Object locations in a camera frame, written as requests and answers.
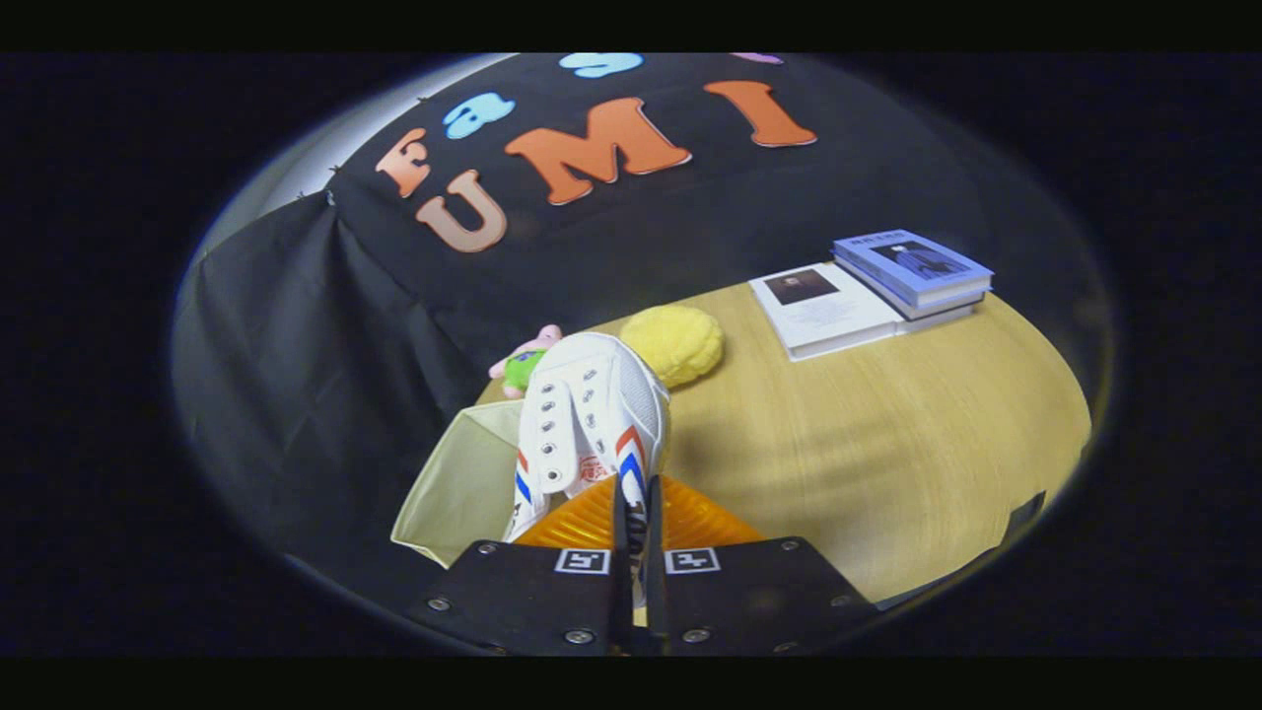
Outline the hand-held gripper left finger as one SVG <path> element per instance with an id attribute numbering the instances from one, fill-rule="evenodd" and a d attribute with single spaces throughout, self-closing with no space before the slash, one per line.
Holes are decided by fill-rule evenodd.
<path id="1" fill-rule="evenodd" d="M 625 496 L 616 477 L 563 504 L 603 503 L 610 544 L 469 544 L 409 608 L 409 619 L 472 653 L 604 657 L 632 644 Z"/>

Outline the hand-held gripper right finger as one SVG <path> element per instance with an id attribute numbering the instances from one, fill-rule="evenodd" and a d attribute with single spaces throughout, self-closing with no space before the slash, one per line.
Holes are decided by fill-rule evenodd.
<path id="1" fill-rule="evenodd" d="M 664 656 L 806 655 L 875 624 L 875 603 L 806 538 L 668 547 L 665 477 L 649 496 L 646 632 Z"/>

